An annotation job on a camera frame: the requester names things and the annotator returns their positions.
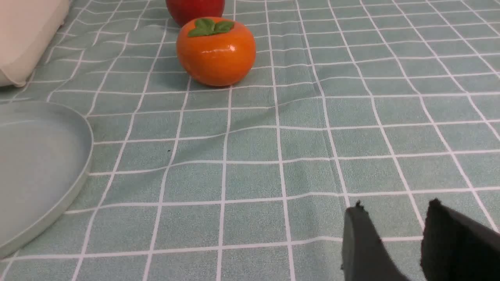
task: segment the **persimmon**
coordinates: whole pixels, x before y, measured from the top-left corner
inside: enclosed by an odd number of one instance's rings
[[[241,81],[254,65],[256,43],[242,23],[221,17],[193,19],[176,42],[180,64],[202,84],[223,87]]]
[[[165,0],[166,8],[180,27],[202,17],[222,17],[225,0]]]

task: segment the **persimmon stem leaves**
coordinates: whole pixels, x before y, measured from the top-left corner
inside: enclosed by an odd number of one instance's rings
[[[215,21],[210,18],[198,18],[194,22],[194,29],[191,29],[187,33],[187,36],[200,37],[228,33],[234,26],[235,23],[229,20],[222,20],[215,23]]]

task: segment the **table surface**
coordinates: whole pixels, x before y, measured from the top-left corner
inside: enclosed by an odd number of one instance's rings
[[[357,200],[423,281],[430,199],[498,229],[499,0],[226,0],[257,57],[218,89],[179,65],[169,17],[73,0],[27,86],[0,92],[72,107],[95,140],[82,192],[4,281],[340,281]]]

